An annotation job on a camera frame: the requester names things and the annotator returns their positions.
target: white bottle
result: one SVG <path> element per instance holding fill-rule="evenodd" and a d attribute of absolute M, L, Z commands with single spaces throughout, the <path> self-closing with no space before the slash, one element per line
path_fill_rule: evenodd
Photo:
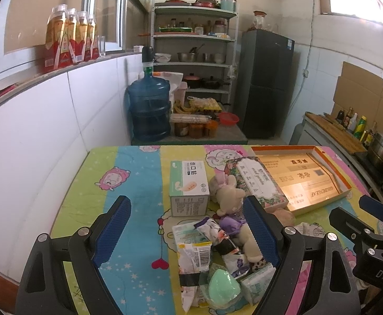
<path fill-rule="evenodd" d="M 349 121 L 348 130 L 353 133 L 356 128 L 356 118 L 358 117 L 358 114 L 355 112 L 353 117 Z"/>

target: electrical cord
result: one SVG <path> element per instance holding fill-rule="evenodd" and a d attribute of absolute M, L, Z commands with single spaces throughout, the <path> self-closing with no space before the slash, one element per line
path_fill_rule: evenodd
<path fill-rule="evenodd" d="M 310 56 L 310 54 L 311 54 L 312 42 L 313 42 L 313 40 L 314 40 L 314 29 L 313 29 L 313 24 L 314 24 L 314 11 L 315 11 L 315 0 L 312 0 L 311 40 L 310 40 L 310 42 L 309 42 L 308 56 L 307 56 L 307 58 L 306 58 L 306 65 L 305 65 L 305 70 L 304 70 L 304 72 L 308 70 L 309 56 Z M 289 114 L 291 113 L 292 109 L 294 108 L 295 103 L 296 103 L 296 101 L 298 100 L 299 95 L 301 94 L 303 85 L 304 85 L 304 83 L 305 83 L 305 79 L 306 79 L 306 77 L 303 76 L 303 78 L 302 78 L 302 83 L 301 83 L 301 87 L 300 87 L 300 89 L 299 89 L 299 91 L 298 91 L 298 94 L 296 95 L 295 99 L 293 100 L 293 102 L 292 102 L 291 105 L 289 106 L 289 111 L 287 112 L 287 116 L 286 116 L 286 117 L 289 116 Z"/>

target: screw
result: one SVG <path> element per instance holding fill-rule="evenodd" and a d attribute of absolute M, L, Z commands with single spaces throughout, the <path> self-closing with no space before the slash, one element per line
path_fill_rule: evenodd
<path fill-rule="evenodd" d="M 81 227 L 78 231 L 78 235 L 87 235 L 89 233 L 89 228 L 87 227 Z"/>
<path fill-rule="evenodd" d="M 289 235 L 293 235 L 296 233 L 296 230 L 292 226 L 286 226 L 285 233 Z"/>
<path fill-rule="evenodd" d="M 337 240 L 337 236 L 336 236 L 336 234 L 333 233 L 333 232 L 329 232 L 329 233 L 327 233 L 327 238 L 329 238 L 329 239 L 332 240 L 332 241 Z"/>
<path fill-rule="evenodd" d="M 47 235 L 45 233 L 42 233 L 38 236 L 39 242 L 45 242 L 47 240 Z"/>

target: green table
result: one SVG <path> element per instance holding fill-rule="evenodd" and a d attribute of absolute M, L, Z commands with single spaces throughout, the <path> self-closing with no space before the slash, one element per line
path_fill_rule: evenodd
<path fill-rule="evenodd" d="M 132 146 L 143 145 L 159 145 L 159 146 L 171 146 L 171 145 L 197 145 L 197 144 L 247 144 L 248 139 L 237 125 L 225 126 L 219 124 L 216 137 L 213 139 L 209 137 L 202 137 L 201 139 L 192 139 L 189 136 L 177 137 L 174 136 L 174 127 L 171 127 L 171 135 L 165 137 L 159 141 L 145 142 L 140 141 L 133 137 Z"/>

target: white tile wall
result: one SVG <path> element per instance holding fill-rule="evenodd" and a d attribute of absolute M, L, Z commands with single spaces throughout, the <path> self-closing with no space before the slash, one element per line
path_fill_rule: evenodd
<path fill-rule="evenodd" d="M 140 55 L 62 73 L 0 106 L 0 272 L 19 281 L 94 146 L 130 144 L 127 83 Z"/>
<path fill-rule="evenodd" d="M 294 63 L 298 67 L 296 69 L 297 75 L 294 81 L 291 82 L 293 86 L 292 100 L 295 99 L 302 84 L 302 72 L 306 66 L 308 46 L 296 44 L 294 53 L 294 60 L 299 57 L 299 62 Z M 308 78 L 305 79 L 302 92 L 285 121 L 280 135 L 283 141 L 289 143 L 295 125 L 300 123 L 306 111 L 316 114 L 331 112 L 334 105 L 333 97 L 337 79 L 341 75 L 344 61 L 362 67 L 383 78 L 383 70 L 377 66 L 347 54 L 312 47 L 308 65 Z"/>

